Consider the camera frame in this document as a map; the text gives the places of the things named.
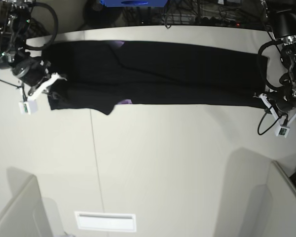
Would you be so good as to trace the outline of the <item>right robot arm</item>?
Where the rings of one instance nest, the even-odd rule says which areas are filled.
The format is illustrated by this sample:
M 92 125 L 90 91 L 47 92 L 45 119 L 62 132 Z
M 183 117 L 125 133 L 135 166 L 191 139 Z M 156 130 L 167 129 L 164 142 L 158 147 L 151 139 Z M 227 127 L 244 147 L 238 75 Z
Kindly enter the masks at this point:
M 54 22 L 51 38 L 43 46 L 27 44 L 28 31 L 34 22 L 32 10 L 35 7 L 47 9 Z M 4 0 L 0 7 L 0 69 L 9 69 L 21 81 L 19 89 L 29 86 L 27 98 L 47 94 L 55 81 L 62 79 L 57 73 L 50 73 L 50 62 L 41 57 L 32 57 L 31 51 L 48 49 L 56 39 L 59 21 L 54 9 L 35 0 Z

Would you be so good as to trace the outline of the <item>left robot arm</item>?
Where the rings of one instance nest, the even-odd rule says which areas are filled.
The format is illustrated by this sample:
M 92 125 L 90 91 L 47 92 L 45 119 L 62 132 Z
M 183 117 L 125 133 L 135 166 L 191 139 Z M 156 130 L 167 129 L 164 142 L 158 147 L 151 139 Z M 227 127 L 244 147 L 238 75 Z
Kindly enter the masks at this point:
M 276 119 L 296 109 L 296 4 L 279 0 L 262 0 L 264 18 L 270 26 L 271 40 L 258 50 L 257 65 L 260 75 L 269 92 L 260 98 L 267 106 L 268 112 Z M 262 69 L 263 52 L 270 46 L 279 49 L 282 65 L 287 69 L 279 79 L 279 86 L 269 82 Z

